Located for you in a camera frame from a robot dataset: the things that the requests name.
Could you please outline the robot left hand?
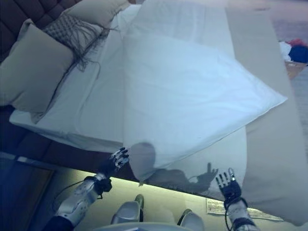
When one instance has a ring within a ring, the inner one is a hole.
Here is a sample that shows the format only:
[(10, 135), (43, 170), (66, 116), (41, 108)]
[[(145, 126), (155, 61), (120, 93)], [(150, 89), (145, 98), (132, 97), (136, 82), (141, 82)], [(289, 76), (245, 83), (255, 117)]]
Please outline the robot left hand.
[(102, 163), (99, 172), (106, 177), (112, 176), (119, 171), (126, 163), (129, 162), (128, 149), (125, 147), (120, 148), (115, 153), (111, 154), (109, 158)]

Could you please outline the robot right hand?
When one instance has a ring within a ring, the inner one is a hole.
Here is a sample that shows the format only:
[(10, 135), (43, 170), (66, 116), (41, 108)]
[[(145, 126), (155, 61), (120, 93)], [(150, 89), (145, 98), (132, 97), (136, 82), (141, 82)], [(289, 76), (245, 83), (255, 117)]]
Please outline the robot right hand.
[(225, 202), (241, 197), (242, 191), (240, 185), (235, 179), (234, 170), (232, 168), (229, 168), (228, 172), (218, 174), (216, 182), (220, 192), (224, 196)]

